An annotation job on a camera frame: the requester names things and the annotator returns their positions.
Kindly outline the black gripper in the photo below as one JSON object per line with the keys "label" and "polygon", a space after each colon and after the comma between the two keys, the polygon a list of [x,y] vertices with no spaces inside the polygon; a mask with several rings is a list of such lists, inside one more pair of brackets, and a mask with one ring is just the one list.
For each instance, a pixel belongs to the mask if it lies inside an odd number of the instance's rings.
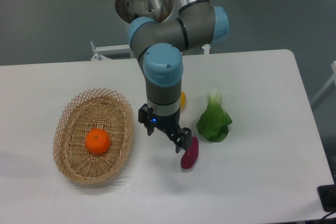
{"label": "black gripper", "polygon": [[159,115],[146,103],[138,110],[138,122],[143,124],[148,136],[154,132],[154,128],[165,133],[175,144],[175,152],[187,151],[192,145],[192,130],[179,125],[180,108],[170,115]]}

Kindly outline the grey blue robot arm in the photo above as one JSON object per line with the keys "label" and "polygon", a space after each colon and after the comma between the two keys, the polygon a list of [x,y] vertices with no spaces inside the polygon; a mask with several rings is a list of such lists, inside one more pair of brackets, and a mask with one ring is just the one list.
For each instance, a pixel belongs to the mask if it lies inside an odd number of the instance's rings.
{"label": "grey blue robot arm", "polygon": [[162,18],[164,0],[128,0],[125,4],[129,47],[143,72],[147,103],[138,120],[152,134],[165,133],[176,150],[188,150],[192,131],[179,125],[183,61],[182,52],[223,40],[229,20],[210,0],[173,0],[179,15]]}

